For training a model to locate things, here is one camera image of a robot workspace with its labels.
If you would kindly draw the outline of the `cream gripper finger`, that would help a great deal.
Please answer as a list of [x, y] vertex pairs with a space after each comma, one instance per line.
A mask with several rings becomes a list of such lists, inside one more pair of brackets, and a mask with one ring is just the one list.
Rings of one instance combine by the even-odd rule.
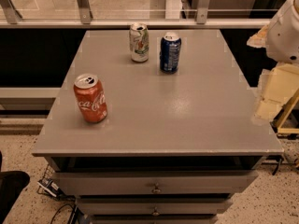
[[299, 65], [278, 63], [259, 77], [254, 118], [272, 121], [299, 89]]
[[269, 25], [265, 25], [256, 34], [252, 35], [248, 39], [247, 45], [256, 49], [264, 48], [265, 41], [267, 38], [268, 27]]

